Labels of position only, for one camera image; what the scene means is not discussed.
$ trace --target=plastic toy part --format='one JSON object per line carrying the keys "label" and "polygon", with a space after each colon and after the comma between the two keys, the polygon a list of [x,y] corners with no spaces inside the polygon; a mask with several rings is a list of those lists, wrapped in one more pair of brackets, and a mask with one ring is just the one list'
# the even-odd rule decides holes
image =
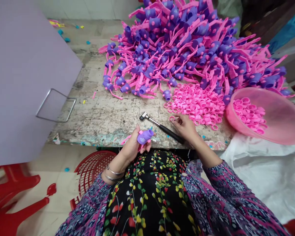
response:
{"label": "plastic toy part", "polygon": [[148,129],[148,130],[145,130],[145,131],[140,130],[137,141],[141,145],[144,145],[147,142],[150,143],[151,142],[151,137],[153,135],[154,135],[154,133],[153,133],[153,131],[151,129]]}

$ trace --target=pile of plastic parts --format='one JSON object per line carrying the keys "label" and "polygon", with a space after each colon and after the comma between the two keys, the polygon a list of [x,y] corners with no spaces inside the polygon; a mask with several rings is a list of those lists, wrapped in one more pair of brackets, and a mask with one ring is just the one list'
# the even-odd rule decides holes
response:
{"label": "pile of plastic parts", "polygon": [[[219,19],[211,0],[173,1],[144,0],[132,27],[122,22],[124,32],[111,38],[113,42],[99,49],[106,53],[103,86],[111,94],[122,93],[153,99],[156,89],[166,101],[177,81],[199,84],[199,87],[222,97],[225,105],[237,89],[261,87],[289,97],[283,87],[285,67],[275,68],[287,56],[271,59],[268,45],[257,44],[255,34],[236,39],[236,22]],[[161,89],[166,83],[168,89]]]}

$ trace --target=purple patterned sleeve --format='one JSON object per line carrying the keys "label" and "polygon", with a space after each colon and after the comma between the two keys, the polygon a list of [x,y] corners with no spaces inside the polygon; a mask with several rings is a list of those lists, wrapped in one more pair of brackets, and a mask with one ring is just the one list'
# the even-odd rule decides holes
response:
{"label": "purple patterned sleeve", "polygon": [[82,235],[88,231],[90,225],[101,225],[102,216],[105,216],[101,212],[105,212],[110,188],[111,186],[102,180],[100,173],[76,208],[69,213],[69,217],[60,226],[56,236]]}

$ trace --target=white wall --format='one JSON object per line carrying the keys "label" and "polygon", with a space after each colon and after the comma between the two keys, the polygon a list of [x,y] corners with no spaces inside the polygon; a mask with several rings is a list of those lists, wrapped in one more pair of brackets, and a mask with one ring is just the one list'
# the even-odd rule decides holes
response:
{"label": "white wall", "polygon": [[128,15],[142,3],[138,0],[35,0],[47,18],[52,19],[118,19]]}

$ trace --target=worn table surface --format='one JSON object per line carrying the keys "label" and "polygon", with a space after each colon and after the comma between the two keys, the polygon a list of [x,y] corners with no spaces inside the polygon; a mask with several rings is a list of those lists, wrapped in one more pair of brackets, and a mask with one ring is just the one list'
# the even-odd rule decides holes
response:
{"label": "worn table surface", "polygon": [[[152,138],[153,147],[188,148],[167,136],[150,121],[139,120],[140,115],[146,111],[157,122],[174,130],[168,120],[170,114],[163,107],[164,99],[159,91],[157,91],[155,99],[142,99],[133,94],[114,91],[116,95],[123,97],[123,100],[119,100],[105,90],[102,82],[106,57],[98,53],[98,48],[106,45],[113,35],[121,33],[122,27],[120,21],[93,21],[89,24],[89,28],[91,27],[95,27],[95,36],[90,39],[91,46],[83,45],[81,48],[80,43],[71,45],[73,51],[84,64],[69,94],[69,97],[77,98],[77,102],[68,122],[57,123],[48,142],[52,143],[56,133],[59,133],[61,143],[81,144],[85,142],[87,145],[99,147],[120,147],[120,143],[131,134],[136,124],[139,123],[141,129],[152,128],[157,134]],[[74,33],[77,31],[72,26],[64,28],[64,32]],[[71,105],[72,101],[70,100],[65,103],[59,120],[63,120],[68,115]],[[217,131],[206,126],[197,126],[196,129],[213,150],[225,150],[235,131],[225,118],[221,124],[218,124],[218,127]]]}

